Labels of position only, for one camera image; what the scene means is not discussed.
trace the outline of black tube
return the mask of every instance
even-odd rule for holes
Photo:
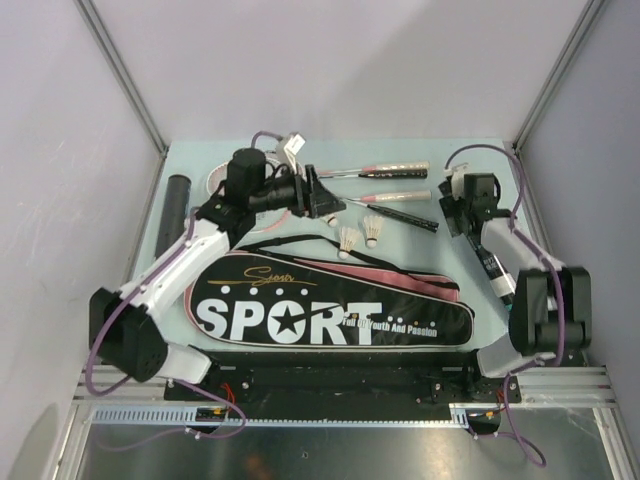
[[[489,280],[491,281],[491,288],[500,300],[502,300],[502,303],[504,303],[507,310],[511,311],[515,290],[510,275],[502,267],[498,257],[487,251],[486,248],[473,238],[467,236],[467,239],[469,240],[476,257],[480,260],[487,277],[489,277]]]
[[[191,180],[184,175],[171,175],[167,181],[160,229],[156,240],[156,258],[160,257],[184,233]]]

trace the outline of badminton racket handle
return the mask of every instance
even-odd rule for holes
[[[389,217],[399,222],[406,223],[407,225],[413,225],[414,227],[429,230],[433,233],[436,233],[438,231],[438,227],[440,226],[438,222],[416,217],[415,215],[400,212],[398,210],[394,210],[393,208],[381,207],[379,205],[367,205],[367,208],[370,208],[374,212],[377,212],[380,215],[384,215],[385,217]]]
[[[360,178],[426,178],[428,170],[370,170],[359,173]]]
[[[371,172],[376,170],[429,170],[429,162],[416,162],[416,163],[385,163],[382,165],[371,165],[370,167],[364,167],[364,172]]]
[[[420,192],[379,193],[378,195],[366,195],[359,200],[366,203],[413,202],[417,200],[431,200],[431,192],[429,190],[422,190]]]

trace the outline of badminton racket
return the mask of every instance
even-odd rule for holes
[[[347,200],[364,203],[414,202],[418,200],[431,200],[431,192],[429,190],[420,190],[417,192],[378,193],[359,198],[348,198]]]
[[[432,233],[436,233],[438,231],[438,227],[440,226],[438,222],[434,222],[433,220],[416,217],[415,215],[404,213],[399,210],[394,210],[393,208],[381,207],[380,205],[371,205],[370,203],[358,202],[351,199],[347,200],[355,203],[356,205],[360,205],[361,207],[369,208],[384,217],[397,220],[398,222],[406,223],[407,225],[413,225],[414,227],[422,228],[423,230],[429,230]]]
[[[429,174],[429,162],[389,163],[369,165],[349,170],[327,170],[318,173],[319,178],[425,178]]]
[[[271,166],[275,169],[280,165],[280,163],[273,159],[267,157],[267,162],[271,164]],[[213,193],[217,190],[220,182],[226,180],[227,178],[227,165],[229,162],[225,162],[222,165],[214,168],[209,176],[207,177],[207,194],[209,196],[213,195]],[[276,177],[279,177],[282,174],[282,169],[280,172],[276,174]],[[271,175],[269,169],[266,169],[265,175],[268,177]],[[224,195],[224,187],[220,189],[220,195]],[[249,233],[265,233],[271,230],[274,230],[281,226],[287,218],[291,215],[291,212],[286,208],[281,208],[279,210],[270,210],[267,212],[260,212],[256,214],[256,225]]]

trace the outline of racket bag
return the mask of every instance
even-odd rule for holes
[[[268,347],[415,349],[471,339],[474,312],[444,275],[402,270],[355,251],[351,256],[365,265],[263,250],[318,239],[337,246],[298,235],[229,252],[186,291],[189,320],[216,340]]]

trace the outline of shuttlecock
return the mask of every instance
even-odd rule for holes
[[[338,257],[342,260],[349,258],[349,252],[358,243],[362,235],[355,228],[342,227],[340,229],[340,250],[338,251]]]
[[[379,217],[378,215],[368,215],[364,217],[363,223],[365,238],[367,239],[367,247],[374,248],[378,244],[378,238],[380,237],[380,232],[382,231],[384,218]]]
[[[336,217],[333,213],[329,215],[325,215],[322,219],[329,225],[330,227],[335,227],[338,225],[338,217]]]

